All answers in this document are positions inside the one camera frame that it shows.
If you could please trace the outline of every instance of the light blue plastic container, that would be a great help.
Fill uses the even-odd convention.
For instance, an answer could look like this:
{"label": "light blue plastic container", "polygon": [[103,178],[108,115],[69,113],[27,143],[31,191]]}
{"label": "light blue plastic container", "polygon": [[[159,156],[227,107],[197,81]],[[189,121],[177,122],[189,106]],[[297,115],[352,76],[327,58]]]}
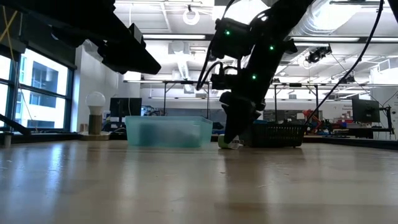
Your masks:
{"label": "light blue plastic container", "polygon": [[213,122],[200,116],[127,116],[130,146],[202,147],[210,143]]}

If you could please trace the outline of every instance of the black plastic crate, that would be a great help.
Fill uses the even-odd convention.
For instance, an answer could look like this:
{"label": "black plastic crate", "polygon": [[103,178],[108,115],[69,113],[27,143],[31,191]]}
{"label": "black plastic crate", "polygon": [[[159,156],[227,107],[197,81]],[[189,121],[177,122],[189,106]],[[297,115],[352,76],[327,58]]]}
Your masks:
{"label": "black plastic crate", "polygon": [[239,136],[250,147],[301,146],[305,126],[301,124],[253,124]]}

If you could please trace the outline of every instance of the ceiling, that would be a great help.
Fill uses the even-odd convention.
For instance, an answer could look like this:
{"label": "ceiling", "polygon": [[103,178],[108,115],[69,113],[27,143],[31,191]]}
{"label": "ceiling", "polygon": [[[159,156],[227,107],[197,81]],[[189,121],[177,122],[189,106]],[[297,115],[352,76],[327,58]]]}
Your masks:
{"label": "ceiling", "polygon": [[[192,9],[198,11],[200,15],[199,21],[193,26],[183,21],[183,13],[187,10],[186,3],[180,3],[177,6],[167,4],[167,2],[152,2],[152,4],[116,3],[115,14],[126,26],[135,23],[144,34],[214,34],[215,21],[212,14],[213,10],[216,12],[219,7],[212,5],[214,5],[213,2],[205,2],[201,6],[199,4],[192,5]],[[188,13],[187,17],[193,18],[193,13]],[[363,7],[348,22],[330,35],[366,37],[370,33],[375,18],[375,7]],[[375,36],[398,37],[398,23],[388,7],[382,13]],[[177,61],[179,58],[169,54],[169,43],[172,40],[146,40],[146,42],[147,50],[162,65],[160,74],[171,75],[173,70],[178,70]],[[185,42],[189,46],[202,46],[204,48],[209,44],[208,41]],[[306,52],[315,49],[315,47],[300,47],[299,53],[301,55],[286,55],[284,57],[285,64],[288,64],[288,66],[281,67],[284,68],[282,70],[283,77],[280,74],[277,76],[280,76],[281,80],[284,80],[283,82],[307,82],[308,78],[311,81],[314,80],[314,82],[324,81],[343,72],[341,66],[349,69],[355,63],[363,47],[364,44],[331,44],[335,57],[329,55],[309,69],[303,60]],[[195,53],[195,55],[187,56],[186,59],[190,70],[200,70],[205,59],[205,51]],[[369,80],[369,69],[377,66],[378,62],[385,61],[391,55],[398,55],[398,44],[371,44],[363,61],[355,70],[357,81],[365,82]]]}

